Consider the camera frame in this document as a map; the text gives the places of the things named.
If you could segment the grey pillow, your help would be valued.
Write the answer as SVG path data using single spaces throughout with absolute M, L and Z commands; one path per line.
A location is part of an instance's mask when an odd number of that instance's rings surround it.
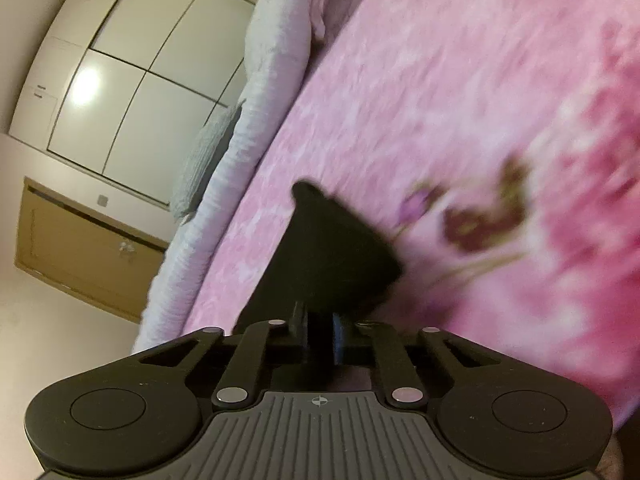
M 182 220 L 198 209 L 210 178 L 228 150 L 242 108 L 242 101 L 226 108 L 210 118 L 196 136 L 169 201 L 169 210 L 176 220 Z

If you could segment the lilac folded quilt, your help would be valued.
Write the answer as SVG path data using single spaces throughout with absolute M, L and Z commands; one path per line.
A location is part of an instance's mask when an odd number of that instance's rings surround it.
M 216 249 L 303 82 L 362 0 L 257 0 L 245 37 L 246 84 L 228 150 L 198 209 L 179 220 L 153 278 L 132 350 L 177 338 Z

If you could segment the white wardrobe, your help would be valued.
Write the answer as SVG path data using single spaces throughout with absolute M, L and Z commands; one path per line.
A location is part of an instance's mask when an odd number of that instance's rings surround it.
M 238 99 L 255 0 L 65 0 L 10 135 L 167 205 L 200 129 Z

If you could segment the black garment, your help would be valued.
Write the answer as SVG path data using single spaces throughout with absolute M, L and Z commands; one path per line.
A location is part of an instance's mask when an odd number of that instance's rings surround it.
M 305 352 L 272 354 L 270 387 L 326 391 L 344 370 L 335 356 L 334 316 L 365 321 L 388 298 L 402 265 L 381 234 L 313 183 L 296 182 L 292 196 L 290 222 L 247 304 L 306 307 Z

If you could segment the wooden door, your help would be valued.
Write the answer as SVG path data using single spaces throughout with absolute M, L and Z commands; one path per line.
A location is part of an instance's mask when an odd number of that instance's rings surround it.
M 15 265 L 70 296 L 139 322 L 168 244 L 24 179 Z

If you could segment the pink rose bed blanket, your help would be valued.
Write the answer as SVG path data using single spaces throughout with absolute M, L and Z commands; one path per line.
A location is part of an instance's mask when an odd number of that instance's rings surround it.
M 439 326 L 639 403 L 639 0 L 362 0 L 217 247 L 186 330 L 231 328 L 291 218 L 338 197 Z

